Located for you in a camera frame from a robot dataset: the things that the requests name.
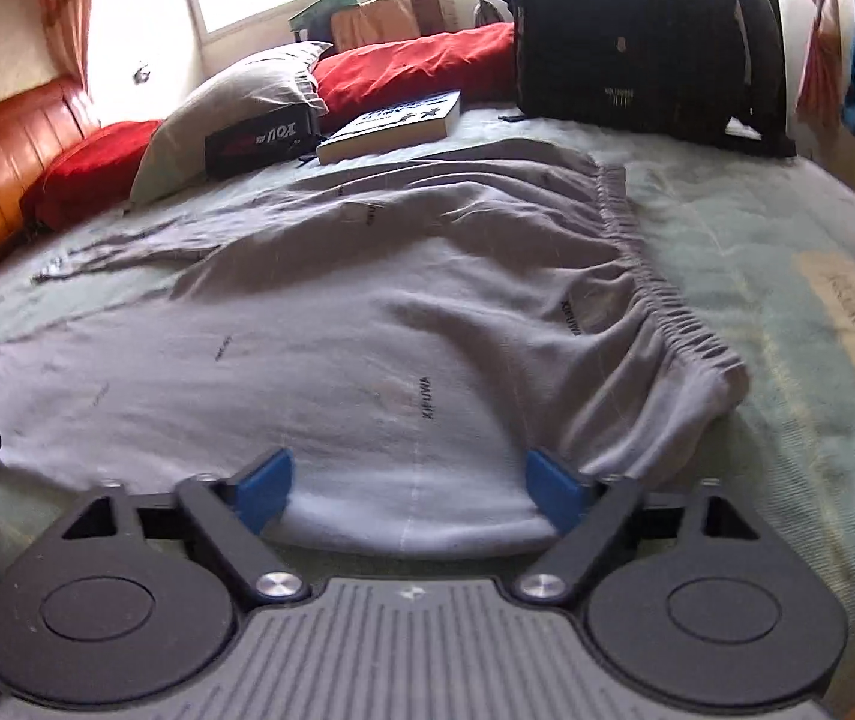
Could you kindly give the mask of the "cardboard box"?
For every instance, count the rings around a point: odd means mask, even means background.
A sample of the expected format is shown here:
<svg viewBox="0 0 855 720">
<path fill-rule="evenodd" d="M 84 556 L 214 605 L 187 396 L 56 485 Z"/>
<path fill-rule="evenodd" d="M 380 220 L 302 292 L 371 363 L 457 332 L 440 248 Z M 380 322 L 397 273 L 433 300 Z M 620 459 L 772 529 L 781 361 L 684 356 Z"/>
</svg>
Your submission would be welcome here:
<svg viewBox="0 0 855 720">
<path fill-rule="evenodd" d="M 455 0 L 370 0 L 336 11 L 331 20 L 333 44 L 338 52 L 397 43 L 458 29 Z"/>
</svg>

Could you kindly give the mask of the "blue white book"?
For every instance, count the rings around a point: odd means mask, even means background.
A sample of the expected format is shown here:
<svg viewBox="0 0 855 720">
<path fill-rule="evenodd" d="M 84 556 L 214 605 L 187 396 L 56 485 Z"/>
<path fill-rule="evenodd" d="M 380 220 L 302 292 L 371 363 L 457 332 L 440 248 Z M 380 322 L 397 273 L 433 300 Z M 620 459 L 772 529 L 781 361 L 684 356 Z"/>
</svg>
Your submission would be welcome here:
<svg viewBox="0 0 855 720">
<path fill-rule="evenodd" d="M 395 104 L 362 114 L 326 138 L 317 148 L 322 164 L 339 163 L 366 154 L 432 143 L 447 138 L 460 120 L 461 93 Z"/>
</svg>

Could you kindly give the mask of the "black pouch with red text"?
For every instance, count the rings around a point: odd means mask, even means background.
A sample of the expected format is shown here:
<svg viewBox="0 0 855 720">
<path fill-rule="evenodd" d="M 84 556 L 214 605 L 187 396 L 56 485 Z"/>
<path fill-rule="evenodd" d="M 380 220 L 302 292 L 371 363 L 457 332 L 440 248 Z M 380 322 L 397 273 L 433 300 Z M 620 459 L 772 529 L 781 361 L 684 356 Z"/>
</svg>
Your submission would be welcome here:
<svg viewBox="0 0 855 720">
<path fill-rule="evenodd" d="M 227 179 L 315 153 L 322 143 L 320 114 L 306 104 L 279 107 L 204 138 L 204 169 Z"/>
</svg>

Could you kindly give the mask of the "black backpack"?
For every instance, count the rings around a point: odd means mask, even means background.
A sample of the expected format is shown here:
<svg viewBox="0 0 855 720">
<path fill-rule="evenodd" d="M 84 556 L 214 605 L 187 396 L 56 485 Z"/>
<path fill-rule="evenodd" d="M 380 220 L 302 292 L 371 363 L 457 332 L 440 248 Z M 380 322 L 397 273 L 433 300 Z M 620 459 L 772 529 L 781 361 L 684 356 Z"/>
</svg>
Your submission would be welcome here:
<svg viewBox="0 0 855 720">
<path fill-rule="evenodd" d="M 790 158 L 779 0 L 509 0 L 528 117 Z"/>
</svg>

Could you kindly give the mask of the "green plaid bed blanket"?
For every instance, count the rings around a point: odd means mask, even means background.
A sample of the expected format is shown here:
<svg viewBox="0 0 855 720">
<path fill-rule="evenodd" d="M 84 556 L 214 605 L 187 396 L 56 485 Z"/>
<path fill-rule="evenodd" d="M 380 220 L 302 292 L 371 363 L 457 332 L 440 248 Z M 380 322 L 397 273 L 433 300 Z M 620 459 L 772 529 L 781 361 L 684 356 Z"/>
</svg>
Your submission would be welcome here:
<svg viewBox="0 0 855 720">
<path fill-rule="evenodd" d="M 585 151 L 626 169 L 628 197 L 656 271 L 748 365 L 751 390 L 715 421 L 676 481 L 718 476 L 758 505 L 844 603 L 850 640 L 827 703 L 855 710 L 855 192 L 809 161 L 786 163 L 572 122 L 509 124 L 507 110 L 466 114 L 450 145 L 434 143 L 362 164 L 523 137 Z M 255 200 L 275 185 L 329 169 L 272 166 L 227 188 L 187 190 L 152 210 L 108 211 L 0 270 L 0 341 L 157 293 L 193 263 L 57 275 L 144 224 L 180 221 L 216 203 Z M 0 573 L 74 496 L 0 460 Z"/>
</svg>

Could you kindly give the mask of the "grey long pants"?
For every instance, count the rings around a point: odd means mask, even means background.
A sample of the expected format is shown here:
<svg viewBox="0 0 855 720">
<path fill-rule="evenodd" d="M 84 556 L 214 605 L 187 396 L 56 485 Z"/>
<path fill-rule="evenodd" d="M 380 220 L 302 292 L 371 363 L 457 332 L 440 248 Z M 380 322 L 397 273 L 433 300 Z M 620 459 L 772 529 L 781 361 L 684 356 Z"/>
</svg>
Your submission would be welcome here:
<svg viewBox="0 0 855 720">
<path fill-rule="evenodd" d="M 530 138 L 307 174 L 108 241 L 160 293 L 0 341 L 1 457 L 138 493 L 297 461 L 279 538 L 493 556 L 553 530 L 528 450 L 665 481 L 749 388 L 647 260 L 619 167 Z"/>
</svg>

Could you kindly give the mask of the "grey green pillow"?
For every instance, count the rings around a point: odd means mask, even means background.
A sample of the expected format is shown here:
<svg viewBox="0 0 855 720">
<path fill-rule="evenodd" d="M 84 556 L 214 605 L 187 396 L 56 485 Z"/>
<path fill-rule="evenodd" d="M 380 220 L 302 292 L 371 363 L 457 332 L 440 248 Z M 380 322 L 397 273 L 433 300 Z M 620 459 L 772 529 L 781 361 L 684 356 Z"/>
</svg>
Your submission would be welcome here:
<svg viewBox="0 0 855 720">
<path fill-rule="evenodd" d="M 329 49 L 330 43 L 315 41 L 273 47 L 208 78 L 152 135 L 130 204 L 148 205 L 198 182 L 204 176 L 204 142 L 215 132 L 296 104 L 326 114 L 313 70 Z"/>
</svg>

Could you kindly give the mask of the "red quilt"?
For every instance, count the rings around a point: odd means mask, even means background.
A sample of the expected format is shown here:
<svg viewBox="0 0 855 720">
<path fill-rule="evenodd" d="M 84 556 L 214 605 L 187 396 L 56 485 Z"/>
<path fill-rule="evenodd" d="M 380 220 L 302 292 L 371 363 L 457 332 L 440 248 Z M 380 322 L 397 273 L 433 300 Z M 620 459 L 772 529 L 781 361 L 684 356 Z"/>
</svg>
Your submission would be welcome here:
<svg viewBox="0 0 855 720">
<path fill-rule="evenodd" d="M 149 203 L 209 176 L 208 142 L 241 128 L 230 150 L 256 169 L 290 160 L 311 137 L 371 110 L 456 91 L 464 104 L 514 96 L 514 27 L 439 32 L 326 55 L 287 44 L 238 60 L 162 121 L 116 122 L 56 156 L 20 199 L 37 231 L 61 232 L 123 200 Z"/>
</svg>

